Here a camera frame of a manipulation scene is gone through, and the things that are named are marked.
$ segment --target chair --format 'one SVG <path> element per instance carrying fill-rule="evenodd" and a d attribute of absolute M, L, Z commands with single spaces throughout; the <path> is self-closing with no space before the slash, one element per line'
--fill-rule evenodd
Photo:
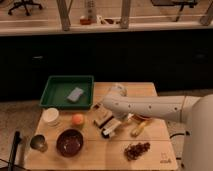
<path fill-rule="evenodd" d="M 27 9 L 27 5 L 36 5 L 36 6 L 39 7 L 40 10 L 43 8 L 41 4 L 34 3 L 33 0 L 21 0 L 20 2 L 14 2 L 14 6 L 9 9 L 8 14 L 12 15 L 12 11 L 14 9 L 19 8 L 20 6 L 24 6 L 25 11 L 26 11 L 26 15 L 30 16 L 30 13 L 29 13 L 29 11 Z"/>

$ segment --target ceramic bowl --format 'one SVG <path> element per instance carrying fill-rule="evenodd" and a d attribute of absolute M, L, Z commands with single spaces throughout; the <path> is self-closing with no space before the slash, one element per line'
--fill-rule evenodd
<path fill-rule="evenodd" d="M 83 146 L 83 135 L 75 129 L 62 132 L 56 143 L 58 152 L 64 157 L 75 156 Z"/>

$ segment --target wooden tabletop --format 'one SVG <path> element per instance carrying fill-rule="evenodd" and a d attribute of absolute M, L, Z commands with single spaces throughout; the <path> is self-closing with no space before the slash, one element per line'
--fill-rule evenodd
<path fill-rule="evenodd" d="M 93 104 L 101 101 L 113 83 L 95 83 Z M 122 83 L 128 96 L 157 96 L 152 83 Z M 56 140 L 64 130 L 71 128 L 71 115 L 85 114 L 85 124 L 80 130 L 84 137 L 81 151 L 74 157 L 62 157 L 56 150 Z M 30 149 L 24 167 L 29 170 L 176 170 L 177 162 L 163 120 L 153 119 L 136 138 L 130 136 L 138 123 L 131 122 L 116 130 L 110 139 L 101 136 L 101 130 L 93 124 L 97 112 L 61 110 L 60 123 L 50 127 L 41 119 L 35 134 L 43 134 L 48 144 L 44 153 Z M 128 161 L 124 149 L 129 144 L 149 142 L 150 150 L 137 160 Z"/>

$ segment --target floor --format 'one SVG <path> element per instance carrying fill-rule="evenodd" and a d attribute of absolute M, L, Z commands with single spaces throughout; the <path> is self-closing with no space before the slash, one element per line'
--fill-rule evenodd
<path fill-rule="evenodd" d="M 61 31 L 61 21 L 58 12 L 56 0 L 35 0 L 41 2 L 43 10 L 37 7 L 29 7 L 30 16 L 25 15 L 23 7 L 13 11 L 13 15 L 8 15 L 8 10 L 13 6 L 13 2 L 19 0 L 4 0 L 0 3 L 0 34 L 27 34 L 27 33 L 50 33 L 51 31 Z M 179 15 L 180 6 L 153 6 L 150 0 L 132 0 L 130 11 L 130 24 L 135 29 L 154 29 L 154 27 L 164 29 L 168 28 L 193 28 L 201 26 L 200 18 L 207 11 L 211 0 L 199 1 L 194 8 L 186 6 L 180 14 L 180 19 L 175 22 Z M 97 15 L 102 18 L 110 18 L 119 21 L 121 17 L 122 0 L 98 0 L 96 1 Z M 69 17 L 71 27 L 75 30 L 84 29 L 85 32 L 91 31 L 91 28 L 96 28 L 100 25 L 92 24 L 91 26 L 80 25 L 80 17 L 83 16 L 84 0 L 73 1 Z M 104 25 L 104 30 L 110 29 L 112 26 Z"/>
<path fill-rule="evenodd" d="M 204 96 L 211 93 L 213 93 L 213 89 L 159 92 L 158 95 Z M 36 130 L 38 121 L 41 116 L 41 108 L 38 106 L 38 103 L 38 100 L 0 103 L 0 159 L 8 161 L 14 132 L 18 130 L 21 133 L 21 138 L 23 139 L 23 141 L 18 148 L 16 163 L 19 165 L 23 164 L 24 154 L 29 148 L 29 141 Z M 167 121 L 166 123 L 170 135 L 173 135 L 174 133 L 184 132 L 183 124 L 174 123 L 170 121 Z M 177 157 L 181 157 L 183 147 L 183 136 L 176 136 L 172 138 L 171 141 L 174 147 L 175 155 Z M 0 161 L 0 168 L 5 166 L 7 166 L 7 164 Z"/>

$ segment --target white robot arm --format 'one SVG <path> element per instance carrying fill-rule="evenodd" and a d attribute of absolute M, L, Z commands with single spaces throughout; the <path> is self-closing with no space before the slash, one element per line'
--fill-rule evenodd
<path fill-rule="evenodd" d="M 127 97 L 126 89 L 115 84 L 103 99 L 105 108 L 122 121 L 129 113 L 186 124 L 182 156 L 183 171 L 213 170 L 213 95 L 205 97 Z"/>

